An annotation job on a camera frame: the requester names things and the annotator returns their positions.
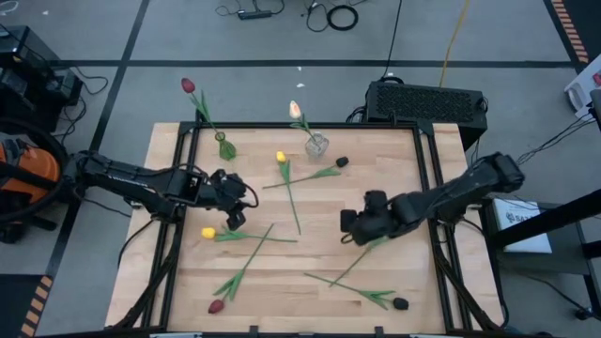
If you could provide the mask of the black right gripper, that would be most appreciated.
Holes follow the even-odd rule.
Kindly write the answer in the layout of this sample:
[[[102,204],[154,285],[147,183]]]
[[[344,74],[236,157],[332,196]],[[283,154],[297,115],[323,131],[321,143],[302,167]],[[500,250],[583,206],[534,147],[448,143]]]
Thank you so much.
[[[340,230],[349,233],[353,241],[363,246],[373,240],[389,237],[398,229],[398,221],[388,205],[384,191],[365,193],[365,209],[357,213],[354,209],[340,211]]]

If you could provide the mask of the yellow artificial tulip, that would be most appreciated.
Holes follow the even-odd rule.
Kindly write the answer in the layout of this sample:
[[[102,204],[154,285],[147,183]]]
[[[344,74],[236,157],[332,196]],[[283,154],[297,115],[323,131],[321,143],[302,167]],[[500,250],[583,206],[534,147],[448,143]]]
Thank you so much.
[[[233,232],[225,229],[222,233],[219,233],[213,227],[204,227],[201,229],[201,236],[206,239],[214,239],[217,242],[221,241],[232,241],[232,240],[242,240],[246,238],[256,238],[262,239],[260,236],[249,235],[242,232]]]
[[[292,209],[292,213],[294,216],[294,220],[295,220],[295,224],[297,226],[297,230],[298,233],[301,234],[301,225],[300,225],[300,221],[298,218],[298,214],[297,214],[297,210],[295,207],[295,203],[294,203],[294,199],[293,199],[293,194],[292,191],[290,189],[290,161],[288,160],[288,158],[286,157],[285,153],[283,151],[278,151],[276,153],[276,161],[278,163],[279,166],[279,170],[281,173],[281,176],[284,180],[284,184],[286,186],[286,190],[287,190],[287,194],[289,197],[289,202],[290,202],[290,206]]]

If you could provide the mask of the dark purple artificial tulip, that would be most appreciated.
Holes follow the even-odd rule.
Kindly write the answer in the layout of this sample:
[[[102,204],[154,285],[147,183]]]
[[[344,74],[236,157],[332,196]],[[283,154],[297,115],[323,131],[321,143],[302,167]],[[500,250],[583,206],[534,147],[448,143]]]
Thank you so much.
[[[307,177],[296,178],[296,179],[292,179],[290,176],[291,163],[289,160],[287,160],[286,158],[281,158],[281,159],[277,160],[277,164],[278,164],[283,182],[265,186],[264,190],[281,187],[281,186],[289,186],[293,183],[299,183],[299,182],[303,182],[306,180],[319,179],[319,178],[323,178],[323,177],[341,176],[342,175],[341,169],[346,167],[349,164],[349,159],[348,159],[348,157],[338,158],[335,161],[334,165],[317,170],[316,172],[312,173],[311,175],[309,175]]]
[[[304,275],[307,277],[313,278],[313,279],[317,279],[321,282],[328,283],[330,285],[338,286],[338,287],[344,288],[346,290],[353,291],[353,292],[361,295],[365,299],[375,303],[377,306],[379,306],[380,308],[382,308],[384,310],[388,310],[390,306],[392,306],[395,310],[399,310],[399,311],[406,311],[409,308],[408,300],[401,298],[401,297],[396,297],[394,290],[383,290],[383,291],[366,290],[366,289],[360,289],[360,288],[356,288],[353,286],[349,286],[346,284],[341,284],[334,280],[329,280],[329,279],[326,279],[326,278],[323,278],[323,277],[320,277],[320,276],[317,276],[317,275],[314,275],[314,274],[308,273],[308,272],[304,272]]]

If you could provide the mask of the black computer case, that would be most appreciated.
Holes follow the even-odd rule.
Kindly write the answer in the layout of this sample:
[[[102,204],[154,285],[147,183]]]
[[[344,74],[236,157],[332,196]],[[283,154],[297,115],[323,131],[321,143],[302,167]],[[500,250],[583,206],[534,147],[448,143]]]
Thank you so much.
[[[463,148],[469,149],[487,130],[487,111],[480,91],[404,84],[390,77],[369,85],[362,121],[455,124]]]

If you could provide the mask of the peach artificial tulip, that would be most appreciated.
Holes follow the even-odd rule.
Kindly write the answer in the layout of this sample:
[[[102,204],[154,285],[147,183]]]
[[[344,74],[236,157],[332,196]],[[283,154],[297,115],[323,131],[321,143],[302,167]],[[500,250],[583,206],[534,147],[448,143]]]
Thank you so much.
[[[346,270],[344,270],[336,279],[334,279],[332,282],[330,282],[330,286],[334,286],[341,279],[346,277],[363,258],[365,258],[374,249],[376,249],[376,247],[378,247],[379,245],[381,245],[387,241],[388,241],[387,238],[380,238],[380,239],[377,239],[377,240],[371,242],[370,244],[368,244],[366,246],[366,248],[364,249],[364,251],[348,266],[348,268]]]

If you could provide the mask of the orange and black vacuum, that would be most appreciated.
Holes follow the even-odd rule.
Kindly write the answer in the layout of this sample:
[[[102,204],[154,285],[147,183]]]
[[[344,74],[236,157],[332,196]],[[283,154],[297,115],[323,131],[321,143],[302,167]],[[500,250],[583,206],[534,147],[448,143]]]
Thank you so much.
[[[57,224],[39,213],[63,198],[68,161],[65,148],[45,129],[0,117],[0,242],[13,244],[31,227],[55,230]]]

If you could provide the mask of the red artificial tulip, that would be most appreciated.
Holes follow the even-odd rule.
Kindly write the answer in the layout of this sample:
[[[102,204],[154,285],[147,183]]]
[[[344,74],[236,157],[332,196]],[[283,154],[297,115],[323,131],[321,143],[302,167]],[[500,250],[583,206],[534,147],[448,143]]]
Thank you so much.
[[[215,133],[218,133],[219,131],[215,128],[208,113],[208,108],[205,104],[204,92],[201,92],[201,99],[198,99],[195,95],[195,84],[189,78],[181,79],[181,87],[182,90],[189,96],[189,99],[191,100],[192,104],[195,106],[195,109],[199,114],[198,119],[202,119],[203,121],[207,122],[213,129],[213,131]]]
[[[272,224],[268,228],[266,233],[260,238],[259,243],[255,247],[253,253],[250,255],[250,257],[248,258],[245,265],[230,280],[228,280],[226,283],[224,283],[217,291],[215,291],[213,293],[214,296],[222,296],[222,297],[220,299],[216,299],[209,305],[209,307],[208,307],[209,314],[211,314],[211,315],[218,314],[220,311],[222,311],[224,309],[225,302],[227,300],[230,300],[230,301],[234,300],[234,298],[237,294],[237,291],[239,289],[239,285],[240,285],[240,283],[244,277],[244,274],[246,272],[246,269],[250,266],[251,262],[253,261],[254,257],[258,253],[259,249],[261,248],[261,246],[267,239],[273,226],[274,226],[274,224]]]

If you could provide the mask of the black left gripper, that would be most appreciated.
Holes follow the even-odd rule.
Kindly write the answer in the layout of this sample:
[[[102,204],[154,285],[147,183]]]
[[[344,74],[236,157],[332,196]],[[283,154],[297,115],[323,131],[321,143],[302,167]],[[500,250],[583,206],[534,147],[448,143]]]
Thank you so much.
[[[224,169],[217,169],[211,175],[211,183],[217,193],[218,209],[229,211],[226,220],[228,229],[238,230],[246,223],[246,218],[242,211],[235,208],[250,206],[242,200],[247,191],[246,184],[237,174],[227,174]]]

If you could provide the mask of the cream white artificial tulip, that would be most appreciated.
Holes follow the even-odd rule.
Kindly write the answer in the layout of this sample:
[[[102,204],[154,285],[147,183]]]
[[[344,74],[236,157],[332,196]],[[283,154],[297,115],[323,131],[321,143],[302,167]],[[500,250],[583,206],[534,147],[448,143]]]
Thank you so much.
[[[312,142],[315,142],[316,138],[315,138],[314,134],[311,132],[311,129],[309,127],[308,121],[306,120],[305,114],[301,111],[300,106],[294,100],[292,100],[289,103],[289,115],[293,119],[293,122],[290,124],[290,127],[293,129],[298,129],[298,130],[302,130],[302,131],[306,132],[309,135],[310,140]]]

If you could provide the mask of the white printed booklet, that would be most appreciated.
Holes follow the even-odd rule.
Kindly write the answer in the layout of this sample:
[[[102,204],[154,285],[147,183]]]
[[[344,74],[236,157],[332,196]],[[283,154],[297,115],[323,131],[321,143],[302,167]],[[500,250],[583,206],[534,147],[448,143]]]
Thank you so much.
[[[520,241],[512,242],[503,247],[509,254],[551,254],[552,248],[546,233],[532,235],[521,223],[535,218],[544,212],[539,203],[529,200],[494,198],[492,208],[500,232],[517,227],[518,234],[529,235]]]

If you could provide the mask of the black equipment stack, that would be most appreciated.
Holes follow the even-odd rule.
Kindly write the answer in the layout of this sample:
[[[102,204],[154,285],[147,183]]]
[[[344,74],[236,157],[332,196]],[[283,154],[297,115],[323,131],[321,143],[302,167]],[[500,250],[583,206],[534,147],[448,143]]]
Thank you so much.
[[[0,117],[56,130],[64,108],[75,105],[82,80],[51,63],[59,57],[26,25],[0,24]]]

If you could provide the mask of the clear glass vase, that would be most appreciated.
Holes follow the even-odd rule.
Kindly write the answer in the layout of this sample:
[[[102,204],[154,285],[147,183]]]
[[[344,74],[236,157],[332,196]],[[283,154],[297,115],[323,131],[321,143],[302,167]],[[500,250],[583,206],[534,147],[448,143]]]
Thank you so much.
[[[329,147],[330,141],[321,132],[315,131],[305,143],[305,151],[311,158],[321,158]]]

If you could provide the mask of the black metal table frame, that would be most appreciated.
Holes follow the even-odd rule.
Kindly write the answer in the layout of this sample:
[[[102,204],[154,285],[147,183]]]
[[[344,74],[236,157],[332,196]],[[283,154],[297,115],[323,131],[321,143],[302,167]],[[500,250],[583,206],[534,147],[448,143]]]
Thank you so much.
[[[245,230],[266,231],[274,224],[275,241],[263,243],[234,300],[211,315],[209,305],[222,297],[213,293],[245,265],[259,242],[202,239],[201,228],[221,220],[217,212],[191,209],[185,223],[176,227],[149,225],[147,213],[136,211],[129,229],[132,243],[123,255],[107,313],[108,326],[116,325],[134,305],[148,284],[155,257],[167,254],[179,232],[177,267],[161,283],[150,316],[141,316],[138,327],[260,338],[442,335],[477,328],[465,301],[435,267],[427,225],[373,251],[346,277],[349,286],[397,290],[408,299],[406,311],[384,310],[353,291],[304,275],[334,276],[360,254],[359,248],[340,242],[338,223],[340,210],[360,207],[365,191],[413,191],[433,184],[436,176],[451,179],[461,174],[467,162],[456,125],[438,123],[431,135],[421,135],[410,123],[319,124],[331,139],[327,158],[347,156],[350,167],[340,177],[295,187],[301,234],[288,194],[264,187],[276,177],[277,151],[292,158],[297,172],[313,168],[301,149],[304,136],[282,122],[227,122],[223,127],[239,151],[229,169],[252,185],[260,200],[258,208],[247,211]]]

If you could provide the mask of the white box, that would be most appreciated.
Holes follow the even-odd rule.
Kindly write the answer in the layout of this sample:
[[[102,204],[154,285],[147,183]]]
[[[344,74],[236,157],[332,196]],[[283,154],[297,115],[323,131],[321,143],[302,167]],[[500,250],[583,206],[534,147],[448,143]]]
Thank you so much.
[[[575,117],[588,114],[592,104],[590,92],[601,89],[601,54],[584,68],[578,76],[564,89],[564,92],[575,111]]]

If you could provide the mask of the green glass vase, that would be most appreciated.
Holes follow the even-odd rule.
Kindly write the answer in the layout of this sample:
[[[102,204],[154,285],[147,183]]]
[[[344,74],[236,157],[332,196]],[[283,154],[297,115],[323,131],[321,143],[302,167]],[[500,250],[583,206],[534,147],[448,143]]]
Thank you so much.
[[[237,156],[236,147],[226,139],[226,135],[222,131],[215,133],[215,140],[219,144],[219,156],[221,159],[231,161]]]

